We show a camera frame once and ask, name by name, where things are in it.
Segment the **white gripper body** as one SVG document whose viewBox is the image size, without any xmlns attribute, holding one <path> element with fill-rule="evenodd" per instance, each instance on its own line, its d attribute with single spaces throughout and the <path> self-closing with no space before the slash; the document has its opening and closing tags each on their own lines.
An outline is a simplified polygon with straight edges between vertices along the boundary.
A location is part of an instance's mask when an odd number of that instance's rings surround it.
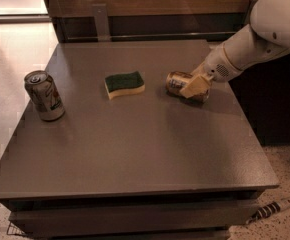
<svg viewBox="0 0 290 240">
<path fill-rule="evenodd" d="M 242 53 L 232 45 L 222 43 L 211 50 L 191 74 L 202 75 L 215 82 L 228 82 L 242 73 Z"/>
</svg>

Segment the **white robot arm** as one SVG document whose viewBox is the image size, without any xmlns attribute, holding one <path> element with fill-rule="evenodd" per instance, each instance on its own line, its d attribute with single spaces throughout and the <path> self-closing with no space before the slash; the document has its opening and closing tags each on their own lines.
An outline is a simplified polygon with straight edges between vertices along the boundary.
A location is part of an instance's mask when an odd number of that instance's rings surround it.
<svg viewBox="0 0 290 240">
<path fill-rule="evenodd" d="M 249 23 L 208 54 L 180 94 L 204 95 L 213 82 L 228 82 L 255 64 L 289 53 L 290 0 L 258 0 Z"/>
</svg>

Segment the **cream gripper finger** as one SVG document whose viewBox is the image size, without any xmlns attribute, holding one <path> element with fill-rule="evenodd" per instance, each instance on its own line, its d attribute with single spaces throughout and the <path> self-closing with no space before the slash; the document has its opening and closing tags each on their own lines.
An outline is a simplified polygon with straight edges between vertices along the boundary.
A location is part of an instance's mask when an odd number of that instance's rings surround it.
<svg viewBox="0 0 290 240">
<path fill-rule="evenodd" d="M 212 85 L 212 78 L 206 74 L 196 74 L 180 90 L 180 94 L 185 98 L 194 96 L 205 96 Z"/>
</svg>

